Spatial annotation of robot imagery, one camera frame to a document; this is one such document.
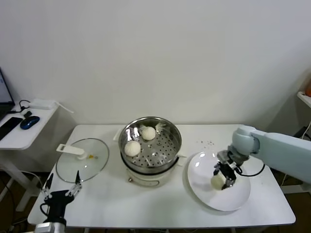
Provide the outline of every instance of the metal steamer tray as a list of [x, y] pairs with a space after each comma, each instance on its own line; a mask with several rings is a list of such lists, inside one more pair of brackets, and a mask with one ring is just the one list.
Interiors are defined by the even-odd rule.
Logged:
[[[144, 140], [141, 131], [144, 127], [155, 128], [153, 140]], [[130, 157], [124, 152], [125, 144], [135, 140], [141, 150], [137, 156]], [[128, 124], [119, 137], [119, 147], [124, 163], [133, 171], [144, 175], [154, 175], [167, 171], [178, 160], [181, 147], [181, 135], [177, 127], [163, 118], [149, 116], [134, 120]]]

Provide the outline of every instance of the lid handle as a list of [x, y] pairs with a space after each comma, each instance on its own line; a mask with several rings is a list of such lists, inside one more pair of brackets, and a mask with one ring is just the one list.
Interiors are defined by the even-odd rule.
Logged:
[[79, 160], [83, 160], [87, 157], [87, 153], [84, 151], [84, 149], [65, 145], [65, 144], [59, 144], [59, 146], [56, 149], [57, 152], [62, 153], [68, 153], [68, 154], [74, 154], [77, 155], [77, 158]]

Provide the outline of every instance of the dough ball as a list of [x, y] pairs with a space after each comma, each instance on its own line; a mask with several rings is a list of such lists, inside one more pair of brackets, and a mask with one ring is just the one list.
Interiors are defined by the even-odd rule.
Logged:
[[225, 184], [225, 177], [221, 172], [218, 172], [216, 176], [213, 176], [210, 179], [210, 183], [214, 189], [221, 190], [223, 185]]
[[137, 141], [129, 141], [125, 144], [124, 152], [127, 156], [134, 157], [140, 153], [140, 144]]
[[144, 127], [141, 136], [143, 139], [150, 141], [156, 137], [156, 130], [153, 127]]

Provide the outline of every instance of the glass lid rim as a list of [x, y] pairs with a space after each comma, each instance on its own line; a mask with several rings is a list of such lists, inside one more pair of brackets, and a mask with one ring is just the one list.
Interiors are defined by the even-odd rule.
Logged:
[[[83, 180], [83, 181], [81, 181], [81, 182], [88, 181], [88, 180], [92, 179], [93, 177], [97, 176], [97, 175], [104, 169], [104, 167], [106, 166], [106, 164], [107, 164], [107, 162], [108, 162], [108, 159], [109, 159], [109, 156], [110, 156], [110, 150], [109, 150], [108, 145], [107, 145], [104, 141], [102, 141], [102, 140], [100, 140], [100, 139], [98, 139], [98, 138], [94, 138], [94, 137], [82, 138], [82, 139], [80, 139], [80, 140], [78, 140], [78, 141], [75, 141], [75, 142], [71, 143], [70, 146], [72, 146], [74, 143], [81, 142], [81, 141], [84, 141], [84, 140], [87, 140], [87, 139], [95, 139], [95, 140], [97, 140], [97, 141], [102, 142], [102, 143], [106, 146], [106, 148], [107, 148], [107, 159], [106, 159], [106, 162], [105, 162], [104, 166], [103, 166], [96, 174], [94, 174], [93, 176], [91, 176], [91, 177], [89, 177], [88, 179], [85, 179], [85, 180]], [[58, 161], [59, 161], [60, 157], [62, 157], [62, 155], [63, 155], [63, 153], [58, 157], [57, 162], [56, 162], [56, 165], [55, 165], [56, 174], [57, 174], [57, 176], [58, 176], [62, 181], [65, 181], [65, 182], [67, 182], [67, 183], [74, 183], [74, 181], [71, 182], [71, 181], [65, 180], [65, 179], [63, 179], [63, 178], [59, 175], [59, 172], [58, 172], [58, 170], [57, 170], [57, 164], [58, 164]]]

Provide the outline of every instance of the blue mouse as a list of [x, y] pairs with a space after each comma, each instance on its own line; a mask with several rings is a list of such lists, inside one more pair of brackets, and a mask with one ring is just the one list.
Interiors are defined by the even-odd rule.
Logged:
[[26, 119], [23, 119], [23, 121], [20, 123], [20, 127], [23, 130], [27, 130], [31, 128], [33, 125], [35, 125], [40, 120], [40, 117], [38, 116], [30, 116]]

